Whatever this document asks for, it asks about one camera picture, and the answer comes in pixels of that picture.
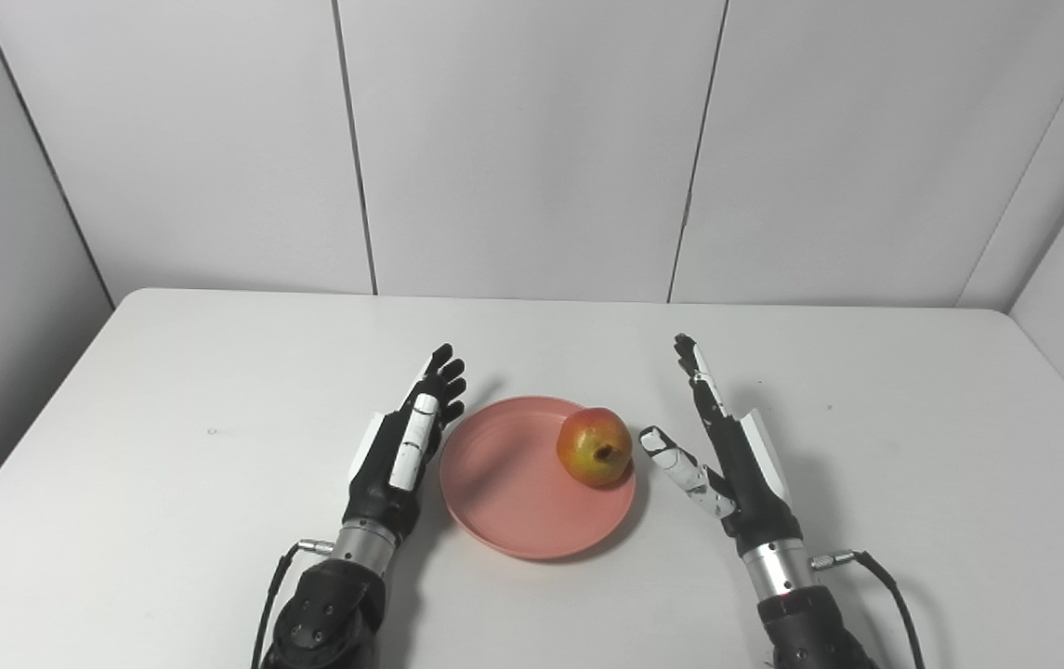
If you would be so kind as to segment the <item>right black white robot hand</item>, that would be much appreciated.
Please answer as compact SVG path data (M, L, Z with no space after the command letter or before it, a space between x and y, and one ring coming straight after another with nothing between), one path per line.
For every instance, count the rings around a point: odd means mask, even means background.
M680 448L656 425L639 432L642 449L702 511L721 521L724 533L737 543L739 555L760 545L803 537L786 498L772 454L761 441L757 422L736 418L726 406L716 380L696 340L675 338L677 363L688 377L689 389L706 439L713 445L718 470Z

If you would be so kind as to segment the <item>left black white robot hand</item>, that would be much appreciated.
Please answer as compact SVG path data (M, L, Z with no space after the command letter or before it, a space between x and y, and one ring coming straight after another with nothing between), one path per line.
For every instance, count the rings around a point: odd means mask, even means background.
M435 348L400 406L375 413L350 466L342 521L370 521L397 542L415 529L418 494L445 429L464 414L466 365L450 342Z

